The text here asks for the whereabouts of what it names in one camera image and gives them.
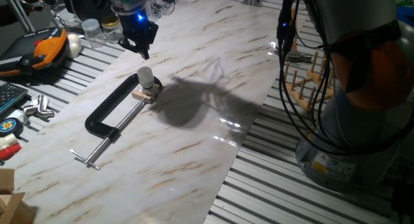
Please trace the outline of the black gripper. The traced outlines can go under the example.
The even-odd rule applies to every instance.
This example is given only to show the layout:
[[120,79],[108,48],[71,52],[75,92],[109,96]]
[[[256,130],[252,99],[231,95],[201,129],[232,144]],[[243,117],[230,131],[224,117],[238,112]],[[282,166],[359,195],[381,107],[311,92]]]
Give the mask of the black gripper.
[[142,58],[149,59],[149,46],[154,42],[158,25],[149,20],[144,5],[120,13],[123,36],[118,40],[119,46],[131,52],[141,53]]

